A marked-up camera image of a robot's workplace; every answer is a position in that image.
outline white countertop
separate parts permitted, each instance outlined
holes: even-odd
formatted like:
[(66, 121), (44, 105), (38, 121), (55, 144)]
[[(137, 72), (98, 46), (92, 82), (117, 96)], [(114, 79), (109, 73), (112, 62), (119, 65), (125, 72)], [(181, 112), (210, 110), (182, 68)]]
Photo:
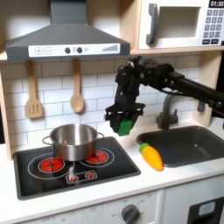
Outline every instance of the white countertop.
[[(180, 126), (189, 125), (197, 123), (188, 121)], [(179, 168), (164, 168), (162, 172), (154, 171), (144, 162), (136, 142), (140, 133), (153, 130), (157, 127), (138, 128), (132, 130), (130, 136), (117, 138), (140, 169), (141, 175), (28, 200), (18, 199), (14, 164), (7, 161), (5, 146), (0, 146), (0, 223), (28, 221), (224, 173), (224, 158)]]

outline wooden spatula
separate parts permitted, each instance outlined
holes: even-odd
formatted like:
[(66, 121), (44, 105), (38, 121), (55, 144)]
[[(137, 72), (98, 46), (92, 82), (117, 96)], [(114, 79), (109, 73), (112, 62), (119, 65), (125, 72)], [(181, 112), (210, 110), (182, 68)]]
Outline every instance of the wooden spatula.
[(30, 99), (25, 104), (25, 113), (29, 118), (41, 117), (43, 114), (43, 108), (36, 96), (36, 85), (34, 75), (35, 63), (31, 60), (28, 60), (25, 62), (25, 66), (28, 75), (29, 94), (30, 94)]
[(81, 62), (78, 59), (73, 61), (73, 89), (71, 107), (75, 113), (80, 113), (84, 108), (84, 101), (81, 96)]

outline microwave keypad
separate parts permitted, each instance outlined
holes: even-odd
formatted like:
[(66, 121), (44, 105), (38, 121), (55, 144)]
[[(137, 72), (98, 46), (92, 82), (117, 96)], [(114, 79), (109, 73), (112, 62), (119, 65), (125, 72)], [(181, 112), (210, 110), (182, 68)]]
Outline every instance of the microwave keypad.
[(208, 10), (206, 13), (206, 25), (203, 35), (203, 45), (217, 45), (221, 36), (221, 28), (224, 10)]

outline faucet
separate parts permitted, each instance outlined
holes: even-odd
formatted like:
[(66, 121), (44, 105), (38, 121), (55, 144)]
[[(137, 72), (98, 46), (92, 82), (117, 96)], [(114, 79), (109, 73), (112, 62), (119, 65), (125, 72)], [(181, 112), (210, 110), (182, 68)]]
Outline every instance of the faucet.
[(168, 130), (170, 128), (171, 124), (179, 122), (178, 110), (177, 109), (175, 109), (174, 114), (172, 114), (172, 115), (170, 114), (171, 102), (172, 102), (173, 97), (175, 97), (175, 96), (176, 95), (168, 94), (165, 97), (163, 112), (161, 112), (159, 114), (159, 116), (157, 117), (157, 126), (161, 130)]

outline microwave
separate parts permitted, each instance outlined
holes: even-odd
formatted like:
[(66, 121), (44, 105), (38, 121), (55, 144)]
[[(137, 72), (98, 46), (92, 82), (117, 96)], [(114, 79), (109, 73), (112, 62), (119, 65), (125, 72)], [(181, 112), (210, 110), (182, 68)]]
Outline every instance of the microwave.
[(224, 45), (224, 0), (143, 0), (139, 49)]

